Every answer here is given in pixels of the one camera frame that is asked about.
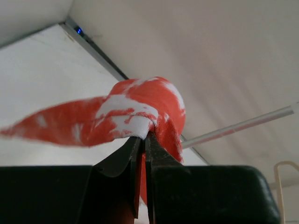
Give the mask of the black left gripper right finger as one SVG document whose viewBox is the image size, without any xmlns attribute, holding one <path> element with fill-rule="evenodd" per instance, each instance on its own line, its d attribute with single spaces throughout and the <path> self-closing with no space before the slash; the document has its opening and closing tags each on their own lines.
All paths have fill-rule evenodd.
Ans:
<svg viewBox="0 0 299 224">
<path fill-rule="evenodd" d="M 182 224 L 187 168 L 160 146 L 155 135 L 145 139 L 147 206 L 151 224 Z"/>
</svg>

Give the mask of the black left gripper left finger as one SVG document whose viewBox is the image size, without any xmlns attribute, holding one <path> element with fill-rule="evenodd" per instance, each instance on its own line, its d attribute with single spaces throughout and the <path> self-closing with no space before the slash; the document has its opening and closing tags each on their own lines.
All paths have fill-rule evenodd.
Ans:
<svg viewBox="0 0 299 224">
<path fill-rule="evenodd" d="M 99 219 L 135 219 L 139 212 L 142 140 L 130 137 L 93 166 L 93 209 Z"/>
</svg>

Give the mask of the orange white tie-dye trousers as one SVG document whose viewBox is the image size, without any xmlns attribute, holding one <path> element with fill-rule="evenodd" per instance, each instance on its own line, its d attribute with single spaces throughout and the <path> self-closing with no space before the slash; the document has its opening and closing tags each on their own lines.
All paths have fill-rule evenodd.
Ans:
<svg viewBox="0 0 299 224">
<path fill-rule="evenodd" d="M 153 132 L 159 144 L 183 162 L 180 136 L 185 105 L 177 88 L 162 77 L 118 82 L 106 96 L 74 100 L 37 111 L 0 130 L 3 137 L 93 147 L 119 138 L 145 139 Z"/>
</svg>

